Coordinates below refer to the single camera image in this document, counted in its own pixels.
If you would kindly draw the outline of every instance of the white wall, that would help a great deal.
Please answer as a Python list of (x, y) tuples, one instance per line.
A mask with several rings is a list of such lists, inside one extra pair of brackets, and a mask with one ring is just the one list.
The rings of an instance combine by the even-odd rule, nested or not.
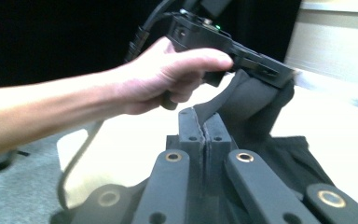
[(358, 83), (358, 7), (353, 3), (358, 6), (358, 1), (304, 0), (286, 63)]

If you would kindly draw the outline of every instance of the forearm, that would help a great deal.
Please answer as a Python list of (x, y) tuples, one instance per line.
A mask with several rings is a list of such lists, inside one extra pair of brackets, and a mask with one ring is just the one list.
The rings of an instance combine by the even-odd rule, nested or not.
[(113, 85), (111, 94), (106, 88), (91, 75), (0, 89), (0, 152), (122, 113)]

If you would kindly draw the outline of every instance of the black mechanical arm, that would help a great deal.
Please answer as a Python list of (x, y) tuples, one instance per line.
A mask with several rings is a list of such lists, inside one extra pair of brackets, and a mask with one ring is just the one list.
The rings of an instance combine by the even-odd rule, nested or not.
[(325, 184), (292, 191), (261, 157), (236, 146), (218, 114), (200, 127), (187, 108), (150, 177), (96, 189), (72, 223), (352, 224), (358, 203)]

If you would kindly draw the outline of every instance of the black curtain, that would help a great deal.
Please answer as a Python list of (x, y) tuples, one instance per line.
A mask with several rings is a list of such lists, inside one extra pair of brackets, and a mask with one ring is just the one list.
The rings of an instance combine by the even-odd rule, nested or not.
[[(0, 87), (98, 72), (123, 63), (160, 0), (0, 1)], [(282, 61), (300, 0), (234, 0), (216, 19), (233, 39)], [(178, 0), (172, 9), (178, 9)], [(166, 34), (152, 30), (147, 44)]]

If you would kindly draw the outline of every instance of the metal grommet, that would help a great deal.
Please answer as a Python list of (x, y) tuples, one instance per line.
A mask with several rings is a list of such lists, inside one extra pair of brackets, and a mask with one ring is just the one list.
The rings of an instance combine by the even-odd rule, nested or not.
[(165, 160), (167, 160), (167, 161), (179, 161), (181, 159), (182, 159), (182, 155), (179, 153), (176, 153), (176, 152), (168, 153), (165, 156)]
[(120, 201), (120, 192), (116, 189), (108, 190), (98, 197), (98, 204), (101, 207), (109, 207)]
[(248, 153), (239, 153), (237, 154), (237, 160), (239, 161), (243, 161), (243, 162), (251, 162), (255, 159), (255, 157), (253, 157), (251, 154)]
[(330, 206), (336, 207), (336, 208), (342, 208), (345, 207), (347, 204), (345, 203), (345, 200), (336, 194), (333, 191), (330, 190), (319, 190), (318, 191), (318, 198), (325, 204), (328, 204)]

